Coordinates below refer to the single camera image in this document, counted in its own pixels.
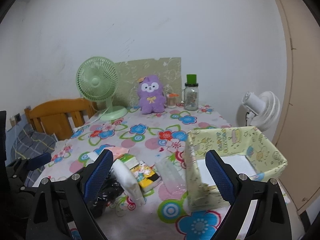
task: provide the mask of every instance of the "purple plush toy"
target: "purple plush toy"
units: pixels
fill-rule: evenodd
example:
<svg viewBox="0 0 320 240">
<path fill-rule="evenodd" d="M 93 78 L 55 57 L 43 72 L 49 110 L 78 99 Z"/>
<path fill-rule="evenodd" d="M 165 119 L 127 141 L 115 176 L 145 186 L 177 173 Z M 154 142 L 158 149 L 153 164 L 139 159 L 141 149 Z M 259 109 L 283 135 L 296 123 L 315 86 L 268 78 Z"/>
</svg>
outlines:
<svg viewBox="0 0 320 240">
<path fill-rule="evenodd" d="M 165 97 L 163 85 L 156 75 L 150 75 L 140 82 L 138 87 L 139 106 L 143 114 L 164 112 Z"/>
</svg>

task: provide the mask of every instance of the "yellow bow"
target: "yellow bow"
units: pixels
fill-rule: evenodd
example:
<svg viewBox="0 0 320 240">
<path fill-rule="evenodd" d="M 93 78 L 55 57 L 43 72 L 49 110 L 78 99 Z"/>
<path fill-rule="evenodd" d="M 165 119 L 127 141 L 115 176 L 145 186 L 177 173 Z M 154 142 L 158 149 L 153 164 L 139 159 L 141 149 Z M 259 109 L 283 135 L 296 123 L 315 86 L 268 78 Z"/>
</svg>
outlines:
<svg viewBox="0 0 320 240">
<path fill-rule="evenodd" d="M 151 98 L 147 98 L 149 102 L 149 104 L 154 103 L 154 100 L 156 100 L 156 97 L 151 97 Z"/>
</svg>

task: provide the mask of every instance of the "green fan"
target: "green fan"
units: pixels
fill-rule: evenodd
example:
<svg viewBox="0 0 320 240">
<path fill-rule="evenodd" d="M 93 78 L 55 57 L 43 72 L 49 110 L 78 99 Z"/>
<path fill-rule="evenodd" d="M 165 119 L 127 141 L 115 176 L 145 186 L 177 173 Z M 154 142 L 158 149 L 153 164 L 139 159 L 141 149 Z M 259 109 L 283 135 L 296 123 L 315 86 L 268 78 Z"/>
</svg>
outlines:
<svg viewBox="0 0 320 240">
<path fill-rule="evenodd" d="M 77 88 L 89 101 L 97 102 L 99 118 L 115 120 L 127 114 L 123 106 L 112 106 L 112 97 L 118 89 L 116 65 L 105 57 L 91 57 L 82 63 L 76 75 Z"/>
</svg>

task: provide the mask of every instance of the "silver bolt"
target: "silver bolt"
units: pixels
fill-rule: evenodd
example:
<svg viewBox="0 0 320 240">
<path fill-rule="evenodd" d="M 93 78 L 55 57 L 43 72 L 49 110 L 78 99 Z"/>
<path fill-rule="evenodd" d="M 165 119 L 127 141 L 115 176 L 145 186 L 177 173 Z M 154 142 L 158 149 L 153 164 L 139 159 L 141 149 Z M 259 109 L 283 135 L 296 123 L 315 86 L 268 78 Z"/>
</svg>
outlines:
<svg viewBox="0 0 320 240">
<path fill-rule="evenodd" d="M 245 175 L 245 174 L 243 174 L 243 173 L 239 174 L 239 179 L 241 179 L 241 180 L 246 180 L 247 178 L 248 178 L 247 175 Z"/>
<path fill-rule="evenodd" d="M 278 181 L 274 178 L 271 178 L 270 179 L 270 182 L 273 184 L 273 185 L 277 185 L 278 184 Z"/>
<path fill-rule="evenodd" d="M 48 179 L 48 178 L 43 178 L 43 179 L 41 180 L 41 183 L 42 183 L 42 184 L 47 184 L 47 183 L 48 183 L 48 181 L 49 181 L 49 179 Z"/>
<path fill-rule="evenodd" d="M 73 180 L 77 180 L 77 179 L 79 179 L 79 178 L 80 178 L 80 175 L 79 175 L 78 173 L 73 174 L 73 175 L 71 176 L 71 179 L 73 179 Z"/>
</svg>

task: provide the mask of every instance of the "table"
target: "table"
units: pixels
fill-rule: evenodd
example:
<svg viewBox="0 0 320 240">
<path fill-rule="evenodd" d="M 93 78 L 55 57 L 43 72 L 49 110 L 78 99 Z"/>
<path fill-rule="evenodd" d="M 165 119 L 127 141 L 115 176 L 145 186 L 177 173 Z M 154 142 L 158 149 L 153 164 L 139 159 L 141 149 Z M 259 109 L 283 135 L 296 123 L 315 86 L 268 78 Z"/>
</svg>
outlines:
<svg viewBox="0 0 320 240">
<path fill-rule="evenodd" d="M 177 106 L 166 108 L 161 114 L 148 115 L 133 107 L 123 118 L 113 122 L 100 119 L 77 131 L 59 152 L 52 154 L 52 161 L 46 164 L 34 186 L 37 187 L 44 177 L 49 177 L 51 181 L 68 178 L 89 163 L 88 152 L 99 154 L 107 146 L 129 148 L 130 154 L 150 167 L 157 160 L 167 157 L 184 178 L 186 166 L 183 152 L 187 132 L 223 127 L 231 126 L 209 105 L 201 105 L 198 111 L 185 111 Z M 209 240 L 229 209 L 190 212 L 187 192 L 180 190 L 170 194 L 162 182 L 145 193 L 144 198 L 146 204 L 136 206 L 127 195 L 122 194 L 106 208 L 97 223 L 109 240 Z M 245 237 L 254 208 L 253 202 L 239 239 Z"/>
</svg>

